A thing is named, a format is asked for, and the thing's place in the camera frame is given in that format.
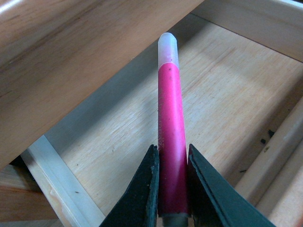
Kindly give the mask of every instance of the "wooden panel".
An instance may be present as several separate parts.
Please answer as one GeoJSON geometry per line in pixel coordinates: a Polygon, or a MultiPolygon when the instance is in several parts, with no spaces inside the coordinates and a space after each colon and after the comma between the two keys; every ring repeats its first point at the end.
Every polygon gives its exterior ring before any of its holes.
{"type": "Polygon", "coordinates": [[[293,0],[206,0],[194,14],[303,61],[303,4],[293,0]]]}
{"type": "Polygon", "coordinates": [[[302,139],[303,98],[238,182],[236,191],[256,205],[302,139]]]}
{"type": "Polygon", "coordinates": [[[24,171],[8,165],[0,172],[0,222],[57,219],[37,183],[24,171]]]}
{"type": "Polygon", "coordinates": [[[0,1],[0,66],[55,32],[95,0],[0,1]]]}
{"type": "Polygon", "coordinates": [[[105,216],[45,136],[21,156],[65,227],[101,224],[105,216]]]}
{"type": "Polygon", "coordinates": [[[2,68],[0,169],[202,1],[100,1],[2,68]]]}
{"type": "MultiPolygon", "coordinates": [[[[171,32],[187,143],[237,182],[303,95],[303,64],[194,15],[171,32]]],[[[154,43],[45,135],[104,214],[157,144],[157,68],[154,43]]]]}
{"type": "Polygon", "coordinates": [[[257,204],[257,208],[277,227],[302,227],[303,141],[257,204]]]}

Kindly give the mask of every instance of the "wood grain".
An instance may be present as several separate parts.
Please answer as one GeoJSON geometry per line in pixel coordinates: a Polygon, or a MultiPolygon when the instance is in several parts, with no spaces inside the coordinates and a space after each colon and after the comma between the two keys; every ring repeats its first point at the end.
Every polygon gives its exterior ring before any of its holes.
{"type": "Polygon", "coordinates": [[[0,172],[0,204],[0,222],[58,218],[37,183],[11,165],[0,172]]]}
{"type": "Polygon", "coordinates": [[[260,202],[258,210],[277,227],[301,227],[303,217],[303,141],[260,202]]]}
{"type": "Polygon", "coordinates": [[[235,190],[256,205],[303,139],[303,98],[238,182],[235,190]]]}
{"type": "Polygon", "coordinates": [[[65,227],[101,224],[105,216],[45,136],[21,156],[65,227]]]}
{"type": "MultiPolygon", "coordinates": [[[[194,15],[171,32],[187,143],[228,177],[235,163],[263,149],[257,136],[293,91],[302,94],[303,64],[194,15]],[[259,146],[250,149],[251,141],[259,146]]],[[[45,135],[104,214],[157,144],[157,68],[154,43],[45,135]]]]}
{"type": "Polygon", "coordinates": [[[206,0],[193,13],[303,61],[303,4],[299,2],[206,0]]]}
{"type": "Polygon", "coordinates": [[[202,1],[100,1],[2,67],[0,169],[202,1]]]}
{"type": "Polygon", "coordinates": [[[95,0],[9,0],[0,2],[0,66],[79,17],[95,0]]]}

